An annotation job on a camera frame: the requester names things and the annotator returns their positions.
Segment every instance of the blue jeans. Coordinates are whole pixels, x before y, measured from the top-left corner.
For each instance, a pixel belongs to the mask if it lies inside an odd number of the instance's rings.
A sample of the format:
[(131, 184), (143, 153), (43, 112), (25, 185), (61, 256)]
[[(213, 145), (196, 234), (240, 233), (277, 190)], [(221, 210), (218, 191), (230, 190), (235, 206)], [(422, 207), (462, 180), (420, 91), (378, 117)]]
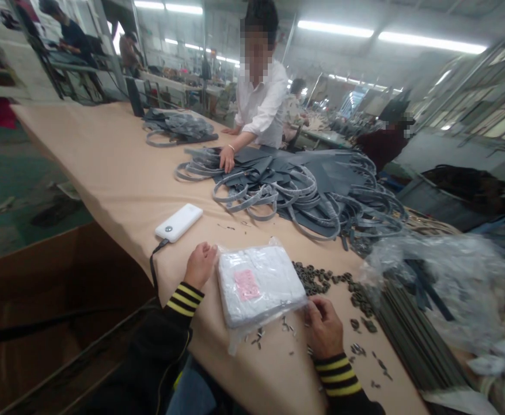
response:
[(216, 405), (216, 399), (203, 377), (203, 369), (189, 355), (166, 415), (207, 415)]

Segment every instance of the long work table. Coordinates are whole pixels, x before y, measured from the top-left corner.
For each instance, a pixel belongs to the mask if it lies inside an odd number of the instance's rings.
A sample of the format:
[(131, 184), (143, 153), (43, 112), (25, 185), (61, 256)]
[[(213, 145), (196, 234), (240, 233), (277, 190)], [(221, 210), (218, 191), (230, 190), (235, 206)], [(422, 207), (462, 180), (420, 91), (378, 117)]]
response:
[[(311, 241), (292, 222), (278, 216), (255, 223), (245, 211), (229, 214), (212, 200), (213, 180), (191, 183), (175, 179), (175, 167), (189, 159), (183, 146), (159, 149), (147, 145), (143, 122), (133, 116), (129, 104), (14, 105), (13, 109), (33, 143), (60, 165), (95, 220), (149, 279), (149, 257), (159, 243), (155, 228), (185, 203), (204, 210), (203, 217), (180, 240), (154, 256), (163, 304), (183, 279), (190, 253), (202, 241), (245, 248), (267, 244), (275, 236), (294, 261), (335, 274), (360, 274), (363, 261), (352, 251), (345, 252), (340, 241)], [(222, 146), (234, 138), (221, 133), (223, 125), (208, 122), (219, 139), (205, 143), (207, 146)], [(324, 413), (326, 398), (318, 390), (320, 380), (307, 354), (302, 312), (287, 317), (296, 337), (282, 331), (279, 319), (265, 326), (261, 349), (249, 340), (231, 357), (217, 278), (209, 280), (204, 292), (206, 297), (193, 319), (189, 350), (208, 373), (252, 414)], [(334, 286), (327, 295), (343, 321), (345, 351), (351, 356), (351, 345), (358, 343), (367, 352), (366, 357), (356, 357), (353, 367), (370, 399), (380, 402), (387, 414), (427, 414), (378, 323), (376, 334), (353, 331), (350, 319), (360, 320), (361, 312), (352, 306), (346, 284)], [(385, 362), (393, 381), (383, 375), (372, 352)], [(372, 380), (381, 388), (372, 388)]]

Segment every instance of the white packet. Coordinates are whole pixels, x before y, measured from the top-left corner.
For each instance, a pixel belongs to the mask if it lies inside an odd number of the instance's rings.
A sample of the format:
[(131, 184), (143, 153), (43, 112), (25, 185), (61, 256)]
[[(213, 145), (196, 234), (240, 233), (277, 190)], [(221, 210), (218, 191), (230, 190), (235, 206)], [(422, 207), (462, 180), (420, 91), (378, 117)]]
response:
[(306, 291), (279, 241), (229, 251), (220, 248), (219, 289), (229, 329), (229, 354), (249, 333), (308, 303)]

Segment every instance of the cardboard box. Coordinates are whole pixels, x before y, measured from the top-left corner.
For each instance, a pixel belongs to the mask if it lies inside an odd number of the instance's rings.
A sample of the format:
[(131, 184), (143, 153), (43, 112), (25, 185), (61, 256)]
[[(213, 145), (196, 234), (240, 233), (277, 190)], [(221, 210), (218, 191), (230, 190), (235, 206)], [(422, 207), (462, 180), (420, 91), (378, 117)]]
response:
[(0, 258), (0, 329), (119, 308), (0, 343), (0, 410), (153, 296), (143, 270), (95, 222)]

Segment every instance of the pink label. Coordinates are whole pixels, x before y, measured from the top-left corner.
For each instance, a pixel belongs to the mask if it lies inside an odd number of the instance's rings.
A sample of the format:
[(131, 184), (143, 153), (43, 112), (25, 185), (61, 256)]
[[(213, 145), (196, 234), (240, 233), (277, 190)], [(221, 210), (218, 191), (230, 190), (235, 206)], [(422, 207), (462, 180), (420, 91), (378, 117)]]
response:
[(235, 272), (235, 283), (241, 301), (249, 301), (260, 297), (260, 288), (251, 270)]

